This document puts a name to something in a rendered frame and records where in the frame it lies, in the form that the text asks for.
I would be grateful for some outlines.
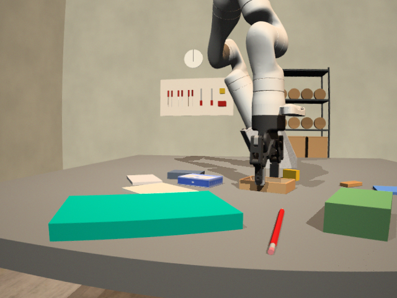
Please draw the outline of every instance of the shelf board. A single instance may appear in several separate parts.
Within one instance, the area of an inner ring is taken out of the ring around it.
[[[328,70],[284,70],[284,76],[324,76]]]
[[[324,104],[329,99],[285,99],[286,104]]]
[[[296,132],[327,132],[328,129],[285,129],[285,131]]]

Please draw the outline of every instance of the clock face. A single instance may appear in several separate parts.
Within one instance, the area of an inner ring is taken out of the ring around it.
[[[185,54],[185,64],[190,68],[196,68],[203,62],[203,54],[199,50],[190,50]]]

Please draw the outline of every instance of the teal box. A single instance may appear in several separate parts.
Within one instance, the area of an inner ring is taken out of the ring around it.
[[[69,196],[50,241],[157,237],[239,230],[243,213],[210,191]]]
[[[340,188],[326,202],[324,232],[388,241],[392,192]]]

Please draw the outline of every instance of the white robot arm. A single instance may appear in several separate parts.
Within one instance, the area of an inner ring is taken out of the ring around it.
[[[251,25],[246,46],[253,79],[236,43],[227,39],[241,13]],[[305,109],[285,104],[284,73],[276,58],[288,48],[288,36],[269,0],[213,0],[213,17],[208,60],[214,68],[231,65],[225,83],[251,137],[250,164],[255,167],[255,182],[264,185],[264,168],[270,160],[270,176],[279,176],[283,159],[286,115],[305,115]]]

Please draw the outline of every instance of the yellow object on pegboard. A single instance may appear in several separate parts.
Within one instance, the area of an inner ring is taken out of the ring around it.
[[[283,169],[283,178],[295,179],[299,181],[299,170],[298,169]]]

